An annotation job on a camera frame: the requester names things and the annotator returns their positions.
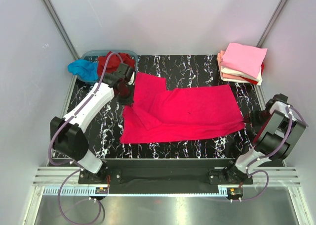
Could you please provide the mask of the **magenta t shirt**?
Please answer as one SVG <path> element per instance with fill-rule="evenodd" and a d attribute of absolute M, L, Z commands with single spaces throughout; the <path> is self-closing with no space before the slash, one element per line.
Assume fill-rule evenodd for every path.
<path fill-rule="evenodd" d="M 124 144 L 211 139 L 245 127 L 229 85 L 167 90 L 165 78 L 146 73 L 137 74 L 123 119 Z"/>

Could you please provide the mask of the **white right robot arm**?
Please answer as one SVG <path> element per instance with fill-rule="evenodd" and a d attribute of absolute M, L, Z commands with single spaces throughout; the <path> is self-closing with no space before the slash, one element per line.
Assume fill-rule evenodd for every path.
<path fill-rule="evenodd" d="M 274 95 L 264 110 L 250 111 L 244 122 L 260 130 L 253 147 L 224 171 L 225 180 L 232 184 L 241 179 L 242 173 L 250 175 L 265 162 L 285 159 L 308 127 L 302 115 L 288 103 L 288 97 L 281 93 Z"/>

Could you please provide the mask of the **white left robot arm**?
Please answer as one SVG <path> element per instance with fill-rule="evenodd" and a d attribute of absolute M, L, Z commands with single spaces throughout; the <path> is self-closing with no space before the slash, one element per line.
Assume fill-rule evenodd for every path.
<path fill-rule="evenodd" d="M 62 118 L 50 122 L 50 149 L 67 156 L 89 171 L 95 183 L 102 183 L 107 176 L 105 163 L 89 149 L 85 131 L 99 111 L 113 99 L 120 105 L 131 105 L 134 96 L 136 71 L 121 63 L 116 71 L 104 73 L 87 96 Z"/>

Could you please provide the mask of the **dark red t shirt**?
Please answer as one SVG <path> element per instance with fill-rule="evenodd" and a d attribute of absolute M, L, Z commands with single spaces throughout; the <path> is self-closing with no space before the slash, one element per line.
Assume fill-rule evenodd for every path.
<path fill-rule="evenodd" d="M 112 52 L 110 51 L 106 56 L 99 56 L 97 58 L 97 74 L 100 77 L 102 75 L 103 69 L 105 67 L 106 60 Z M 127 53 L 119 52 L 118 53 L 124 64 L 127 64 L 133 68 L 135 68 L 135 60 Z M 108 65 L 106 68 L 106 73 L 113 73 L 117 70 L 119 64 L 121 63 L 120 58 L 117 55 L 112 55 L 110 60 L 108 61 Z"/>

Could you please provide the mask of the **folded red t shirt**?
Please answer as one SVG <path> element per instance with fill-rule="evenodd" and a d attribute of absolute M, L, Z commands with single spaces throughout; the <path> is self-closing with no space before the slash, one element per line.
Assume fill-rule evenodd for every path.
<path fill-rule="evenodd" d="M 264 68 L 265 68 L 264 63 L 262 63 L 259 74 L 256 78 L 247 78 L 247 77 L 241 77 L 241 78 L 243 78 L 245 81 L 248 81 L 251 84 L 260 86 L 262 83 L 262 74 L 263 74 Z"/>

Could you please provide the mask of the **folded white t shirt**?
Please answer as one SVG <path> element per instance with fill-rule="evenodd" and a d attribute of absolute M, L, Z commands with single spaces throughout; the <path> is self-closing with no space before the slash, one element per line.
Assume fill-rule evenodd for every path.
<path fill-rule="evenodd" d="M 226 81 L 226 82 L 250 84 L 248 81 L 245 81 L 241 77 L 252 78 L 251 76 L 249 76 L 243 72 L 233 70 L 233 69 L 230 69 L 230 68 L 225 67 L 225 66 L 220 66 L 219 71 L 220 71 L 221 79 L 223 81 Z"/>

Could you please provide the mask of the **cyan blue t shirt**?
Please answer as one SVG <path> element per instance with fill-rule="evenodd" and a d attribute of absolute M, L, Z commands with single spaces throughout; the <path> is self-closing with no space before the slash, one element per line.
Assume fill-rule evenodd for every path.
<path fill-rule="evenodd" d="M 96 62 L 78 59 L 68 65 L 68 71 L 83 82 L 95 83 L 98 79 Z"/>

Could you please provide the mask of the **blue plastic basket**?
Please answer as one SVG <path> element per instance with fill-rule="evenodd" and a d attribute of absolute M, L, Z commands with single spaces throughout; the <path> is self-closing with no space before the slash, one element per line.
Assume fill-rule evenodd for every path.
<path fill-rule="evenodd" d="M 119 64 L 124 63 L 137 68 L 138 56 L 127 50 L 96 50 L 87 52 L 81 59 L 68 65 L 68 71 L 80 81 L 94 85 L 99 81 L 103 71 L 113 73 Z"/>

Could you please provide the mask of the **folded salmon t shirt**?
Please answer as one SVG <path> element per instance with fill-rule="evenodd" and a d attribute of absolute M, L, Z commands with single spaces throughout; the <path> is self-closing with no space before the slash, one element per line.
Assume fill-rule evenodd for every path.
<path fill-rule="evenodd" d="M 244 72 L 246 69 L 243 65 L 245 61 L 242 58 L 245 58 L 246 55 L 240 51 L 228 49 L 228 53 L 221 50 L 217 55 L 218 65 L 225 66 L 233 70 Z"/>

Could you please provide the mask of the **black marble pattern mat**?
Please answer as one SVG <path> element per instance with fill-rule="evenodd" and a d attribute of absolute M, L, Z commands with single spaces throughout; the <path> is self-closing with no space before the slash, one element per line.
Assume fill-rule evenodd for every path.
<path fill-rule="evenodd" d="M 216 55 L 140 55 L 137 67 L 140 72 L 166 78 L 169 90 L 224 84 Z M 247 126 L 214 139 L 121 144 L 122 110 L 123 106 L 111 101 L 96 115 L 85 132 L 90 150 L 101 159 L 233 158 L 251 148 L 257 132 L 257 129 Z"/>

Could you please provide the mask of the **folded pink t shirt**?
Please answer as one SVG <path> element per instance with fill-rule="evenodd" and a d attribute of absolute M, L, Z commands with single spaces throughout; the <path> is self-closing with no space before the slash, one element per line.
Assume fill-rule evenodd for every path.
<path fill-rule="evenodd" d="M 238 43 L 229 43 L 225 53 L 228 53 L 228 49 L 240 51 L 246 55 L 245 58 L 242 58 L 245 63 L 244 67 L 246 68 L 244 72 L 256 78 L 259 74 L 261 64 L 263 63 L 265 56 L 267 54 L 267 48 L 258 48 L 249 45 L 242 45 Z"/>

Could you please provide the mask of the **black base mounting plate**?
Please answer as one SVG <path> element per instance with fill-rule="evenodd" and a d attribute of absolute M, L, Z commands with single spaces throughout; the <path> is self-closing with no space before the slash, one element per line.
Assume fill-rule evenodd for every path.
<path fill-rule="evenodd" d="M 220 174 L 229 159 L 108 159 L 100 178 L 84 170 L 82 185 L 108 185 L 111 195 L 211 194 L 219 185 L 240 185 Z"/>

